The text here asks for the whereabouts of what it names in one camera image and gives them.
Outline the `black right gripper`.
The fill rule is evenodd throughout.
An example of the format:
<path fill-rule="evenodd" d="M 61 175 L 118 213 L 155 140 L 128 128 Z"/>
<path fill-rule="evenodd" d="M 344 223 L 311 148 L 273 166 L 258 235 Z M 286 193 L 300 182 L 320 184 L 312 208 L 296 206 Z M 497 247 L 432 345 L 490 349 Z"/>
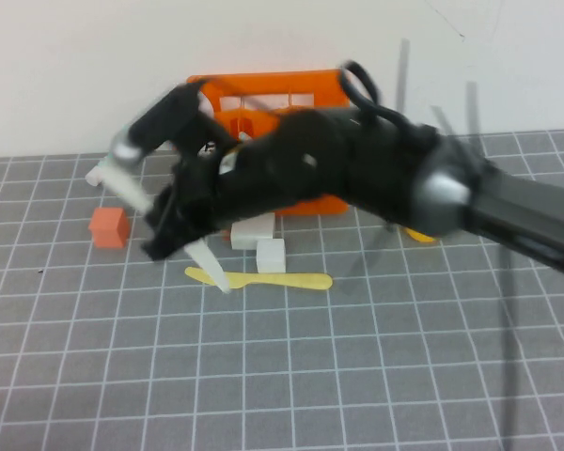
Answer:
<path fill-rule="evenodd" d="M 180 165 L 148 213 L 152 235 L 141 249 L 149 259 L 165 260 L 236 220 L 323 195 L 341 197 L 346 188 L 348 139 L 321 110 L 285 115 L 273 132 L 238 145 L 233 154 L 225 174 L 220 154 Z"/>

